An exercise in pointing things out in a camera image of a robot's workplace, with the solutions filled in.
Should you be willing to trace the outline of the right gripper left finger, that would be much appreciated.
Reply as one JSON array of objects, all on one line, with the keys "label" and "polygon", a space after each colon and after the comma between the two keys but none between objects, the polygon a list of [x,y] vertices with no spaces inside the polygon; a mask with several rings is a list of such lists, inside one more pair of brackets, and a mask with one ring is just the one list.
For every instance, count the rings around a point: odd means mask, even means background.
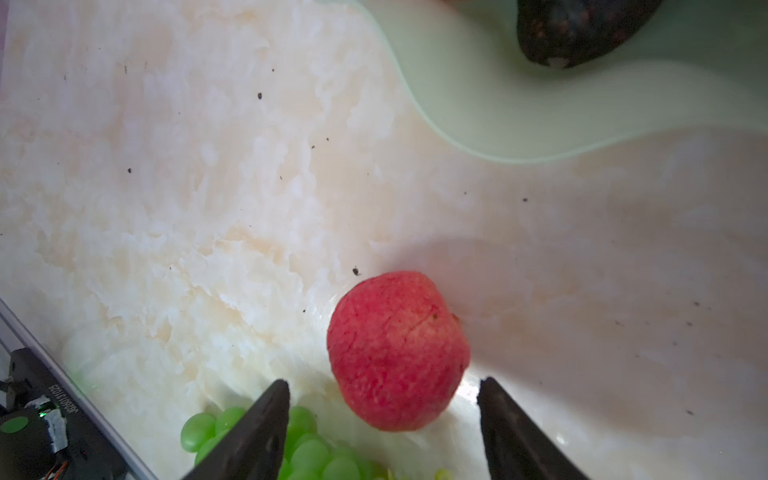
[{"label": "right gripper left finger", "polygon": [[185,480],[276,480],[290,408],[287,381],[274,381]]}]

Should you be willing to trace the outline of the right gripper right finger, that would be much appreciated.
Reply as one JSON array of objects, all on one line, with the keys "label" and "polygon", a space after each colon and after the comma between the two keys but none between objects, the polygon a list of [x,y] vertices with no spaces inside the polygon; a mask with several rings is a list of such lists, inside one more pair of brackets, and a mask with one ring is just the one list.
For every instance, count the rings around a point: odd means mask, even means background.
[{"label": "right gripper right finger", "polygon": [[587,480],[496,379],[480,381],[477,404],[491,479]]}]

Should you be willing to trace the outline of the green grape bunch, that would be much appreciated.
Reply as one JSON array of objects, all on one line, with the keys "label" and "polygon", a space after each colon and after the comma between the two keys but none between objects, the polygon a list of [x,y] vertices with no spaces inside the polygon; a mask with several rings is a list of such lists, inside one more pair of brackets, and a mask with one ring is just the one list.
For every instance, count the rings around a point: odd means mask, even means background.
[{"label": "green grape bunch", "polygon": [[[198,413],[181,429],[182,448],[200,463],[245,414],[242,407],[230,407],[219,415]],[[392,469],[363,454],[333,443],[318,433],[316,415],[309,409],[289,409],[287,438],[280,479],[395,479]]]}]

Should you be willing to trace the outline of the red apple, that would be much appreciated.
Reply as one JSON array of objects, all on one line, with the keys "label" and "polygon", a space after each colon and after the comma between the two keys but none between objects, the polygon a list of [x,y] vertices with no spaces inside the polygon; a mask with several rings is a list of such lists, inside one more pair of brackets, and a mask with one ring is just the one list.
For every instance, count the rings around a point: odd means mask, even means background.
[{"label": "red apple", "polygon": [[448,407],[471,360],[460,321],[416,271],[362,281],[337,303],[326,337],[349,408],[385,432],[421,429]]}]

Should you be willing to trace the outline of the dark avocado front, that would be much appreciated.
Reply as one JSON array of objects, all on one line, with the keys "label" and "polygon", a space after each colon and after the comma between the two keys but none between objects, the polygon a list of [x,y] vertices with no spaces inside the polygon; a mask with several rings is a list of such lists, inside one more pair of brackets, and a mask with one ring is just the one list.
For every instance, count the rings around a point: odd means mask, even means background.
[{"label": "dark avocado front", "polygon": [[519,1],[518,44],[533,63],[572,68],[628,41],[661,4],[661,0]]}]

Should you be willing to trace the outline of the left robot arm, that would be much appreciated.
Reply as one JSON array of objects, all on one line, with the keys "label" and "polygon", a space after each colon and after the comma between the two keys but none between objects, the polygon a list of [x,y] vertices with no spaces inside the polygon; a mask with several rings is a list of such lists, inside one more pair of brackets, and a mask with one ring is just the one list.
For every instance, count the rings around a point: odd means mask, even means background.
[{"label": "left robot arm", "polygon": [[3,479],[124,479],[128,466],[95,421],[29,348],[1,376]]}]

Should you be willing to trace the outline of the green scalloped fruit bowl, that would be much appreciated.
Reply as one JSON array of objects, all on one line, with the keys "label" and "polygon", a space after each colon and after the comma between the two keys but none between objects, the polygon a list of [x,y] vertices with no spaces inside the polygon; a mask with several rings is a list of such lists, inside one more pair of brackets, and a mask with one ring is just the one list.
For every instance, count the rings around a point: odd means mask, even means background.
[{"label": "green scalloped fruit bowl", "polygon": [[667,1],[626,43],[537,65],[512,1],[361,1],[424,120],[471,155],[555,160],[683,127],[767,128],[767,5]]}]

